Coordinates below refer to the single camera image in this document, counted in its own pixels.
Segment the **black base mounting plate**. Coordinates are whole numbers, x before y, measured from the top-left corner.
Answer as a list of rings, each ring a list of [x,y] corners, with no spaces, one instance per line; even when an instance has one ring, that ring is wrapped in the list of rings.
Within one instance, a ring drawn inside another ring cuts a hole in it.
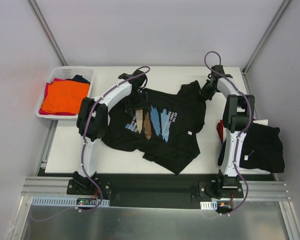
[[[212,199],[242,200],[238,178],[227,184],[217,174],[119,174],[96,173],[87,178],[75,172],[68,182],[68,195],[108,200],[112,207],[199,209]]]

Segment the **right aluminium corner post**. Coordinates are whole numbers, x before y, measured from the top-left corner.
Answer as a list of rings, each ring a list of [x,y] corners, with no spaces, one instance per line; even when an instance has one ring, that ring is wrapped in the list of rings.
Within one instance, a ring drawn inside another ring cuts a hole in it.
[[[254,64],[255,60],[257,59],[259,53],[261,52],[261,50],[263,49],[263,47],[265,46],[267,41],[270,39],[271,35],[274,33],[277,25],[283,18],[285,12],[287,11],[287,9],[289,8],[289,6],[291,5],[292,2],[293,2],[292,0],[282,0],[281,1],[278,9],[276,10],[275,14],[271,18],[268,26],[266,27],[264,33],[262,34],[256,47],[254,48],[251,56],[249,57],[247,63],[244,65],[244,67],[242,69],[242,73],[244,76],[247,75],[248,71]]]

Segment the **navy t shirt in basket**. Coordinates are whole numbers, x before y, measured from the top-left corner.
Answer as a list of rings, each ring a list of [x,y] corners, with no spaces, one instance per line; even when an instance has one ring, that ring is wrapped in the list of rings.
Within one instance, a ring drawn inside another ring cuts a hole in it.
[[[89,85],[91,84],[90,81],[85,79],[82,75],[78,75],[78,74],[76,74],[71,80],[75,81],[75,82],[83,83],[83,84],[89,84]]]

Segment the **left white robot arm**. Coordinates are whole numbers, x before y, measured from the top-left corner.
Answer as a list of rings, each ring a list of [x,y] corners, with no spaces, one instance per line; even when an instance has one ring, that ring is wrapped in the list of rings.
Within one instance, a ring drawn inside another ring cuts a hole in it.
[[[148,107],[148,96],[144,92],[150,67],[137,68],[132,74],[123,73],[104,93],[85,97],[80,105],[76,127],[81,137],[81,154],[77,170],[68,182],[68,195],[102,194],[95,180],[97,158],[93,156],[98,144],[110,124],[110,110],[124,100],[124,110],[136,116],[137,130],[143,128],[143,110]]]

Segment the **black t shirt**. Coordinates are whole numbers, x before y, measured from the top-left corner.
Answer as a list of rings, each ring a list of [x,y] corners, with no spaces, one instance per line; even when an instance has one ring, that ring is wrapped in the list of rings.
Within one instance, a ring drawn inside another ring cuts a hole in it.
[[[280,128],[252,123],[243,141],[239,167],[283,173],[285,161]]]
[[[177,94],[144,89],[148,105],[142,130],[137,116],[126,109],[124,98],[109,112],[110,122],[101,139],[112,149],[144,153],[143,158],[178,175],[200,154],[196,134],[205,124],[206,102],[197,80],[183,84]]]

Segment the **aluminium corner post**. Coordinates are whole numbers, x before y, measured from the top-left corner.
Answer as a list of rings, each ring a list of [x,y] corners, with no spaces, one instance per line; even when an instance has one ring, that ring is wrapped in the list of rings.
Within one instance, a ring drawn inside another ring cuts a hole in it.
[[[293,2],[292,0],[282,0],[281,1],[278,9],[276,10],[275,14],[271,18],[268,26],[266,27],[264,33],[262,34],[256,47],[254,48],[251,56],[249,57],[247,63],[244,65],[244,67],[242,69],[242,73],[244,76],[247,75],[248,71],[254,64],[255,60],[257,59],[259,53],[261,52],[261,50],[263,49],[263,47],[265,46],[267,41],[270,39],[271,35],[274,33],[277,25],[283,18],[285,12],[287,11],[287,9],[289,8],[289,6],[291,5],[292,2]]]
[[[60,46],[58,45],[53,32],[51,31],[48,22],[45,19],[44,14],[42,13],[39,4],[36,0],[27,0],[35,18],[37,19],[42,31],[44,32],[53,52],[55,53],[59,63],[65,67],[68,66],[68,62],[62,53]]]

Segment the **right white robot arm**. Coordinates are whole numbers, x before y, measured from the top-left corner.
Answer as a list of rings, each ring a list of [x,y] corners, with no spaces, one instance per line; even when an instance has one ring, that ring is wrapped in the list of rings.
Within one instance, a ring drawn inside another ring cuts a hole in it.
[[[242,187],[240,181],[243,177],[239,166],[243,143],[254,120],[255,97],[240,91],[221,64],[212,66],[210,71],[199,95],[204,100],[212,100],[215,93],[220,92],[226,98],[222,116],[226,141],[216,180],[204,187],[204,193],[211,198],[221,199]]]

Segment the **white plastic laundry basket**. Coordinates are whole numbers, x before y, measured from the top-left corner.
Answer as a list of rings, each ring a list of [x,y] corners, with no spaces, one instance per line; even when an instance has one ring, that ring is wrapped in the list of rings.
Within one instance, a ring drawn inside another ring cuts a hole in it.
[[[50,120],[78,118],[81,102],[89,97],[95,72],[86,66],[60,66],[49,74],[38,99],[35,115]]]

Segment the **orange t shirt in basket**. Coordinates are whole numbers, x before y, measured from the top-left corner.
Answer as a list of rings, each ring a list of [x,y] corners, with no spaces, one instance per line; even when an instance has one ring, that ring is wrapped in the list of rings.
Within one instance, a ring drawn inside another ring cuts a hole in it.
[[[88,96],[90,85],[73,80],[54,82],[42,103],[46,112],[68,112],[78,114],[82,100]]]

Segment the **left aluminium corner post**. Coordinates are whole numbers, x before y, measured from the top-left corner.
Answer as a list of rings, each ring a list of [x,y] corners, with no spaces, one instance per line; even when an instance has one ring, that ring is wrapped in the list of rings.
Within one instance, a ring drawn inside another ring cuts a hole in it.
[[[60,46],[58,45],[53,32],[51,31],[48,22],[45,19],[44,14],[42,13],[39,4],[36,0],[27,0],[35,18],[37,19],[42,31],[44,32],[53,52],[55,53],[59,63],[65,67],[68,66],[68,62],[62,53]]]

